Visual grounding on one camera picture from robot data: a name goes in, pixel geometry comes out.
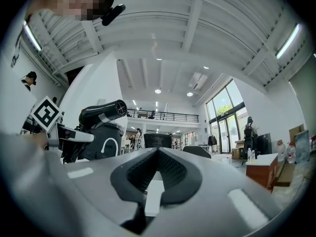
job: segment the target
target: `large window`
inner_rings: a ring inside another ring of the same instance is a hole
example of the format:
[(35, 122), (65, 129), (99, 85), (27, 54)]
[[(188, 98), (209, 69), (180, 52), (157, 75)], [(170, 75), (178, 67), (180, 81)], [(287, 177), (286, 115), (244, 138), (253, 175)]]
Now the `large window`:
[(237, 85), (232, 80), (207, 104), (211, 134), (218, 145), (212, 151), (230, 153), (236, 147), (235, 141), (244, 137), (248, 112)]

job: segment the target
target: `desk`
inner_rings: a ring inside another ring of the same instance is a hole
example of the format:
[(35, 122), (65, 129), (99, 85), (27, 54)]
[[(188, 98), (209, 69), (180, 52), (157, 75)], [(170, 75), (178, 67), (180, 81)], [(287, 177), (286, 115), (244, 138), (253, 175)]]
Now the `desk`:
[(246, 176), (272, 192), (277, 177), (277, 154), (258, 155), (252, 162), (246, 162)]

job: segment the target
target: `balcony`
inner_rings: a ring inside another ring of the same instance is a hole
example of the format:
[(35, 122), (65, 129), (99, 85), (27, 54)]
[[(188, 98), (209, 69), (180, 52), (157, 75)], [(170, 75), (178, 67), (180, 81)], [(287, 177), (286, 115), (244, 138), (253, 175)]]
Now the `balcony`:
[(164, 112), (155, 112), (153, 111), (144, 111), (144, 110), (132, 110), (127, 109), (127, 117), (146, 119), (146, 121), (167, 121), (167, 122), (187, 122), (187, 123), (198, 123), (198, 115), (192, 114), (181, 114), (181, 113), (164, 113)]

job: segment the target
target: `person wearing black cap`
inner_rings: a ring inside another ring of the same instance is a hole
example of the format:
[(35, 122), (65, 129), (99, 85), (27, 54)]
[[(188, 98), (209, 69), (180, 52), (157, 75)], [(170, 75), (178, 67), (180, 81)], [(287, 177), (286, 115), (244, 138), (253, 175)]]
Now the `person wearing black cap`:
[(36, 85), (36, 78), (38, 76), (34, 71), (29, 72), (26, 76), (25, 79), (21, 80), (21, 82), (27, 87), (29, 91), (31, 91), (31, 85)]

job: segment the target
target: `floor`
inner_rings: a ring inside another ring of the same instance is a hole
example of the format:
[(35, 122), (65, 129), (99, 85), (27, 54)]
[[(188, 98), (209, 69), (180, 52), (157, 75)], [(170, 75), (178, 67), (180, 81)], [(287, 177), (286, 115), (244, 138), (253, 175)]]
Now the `floor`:
[[(212, 153), (211, 156), (213, 160), (219, 161), (223, 164), (229, 164), (241, 173), (246, 174), (246, 165), (244, 164), (246, 162), (245, 160), (233, 159), (231, 154)], [(290, 187), (274, 187), (272, 196), (275, 198), (281, 209), (285, 209), (295, 199), (301, 197), (310, 183), (315, 166), (316, 154), (312, 154), (310, 161), (295, 165)]]

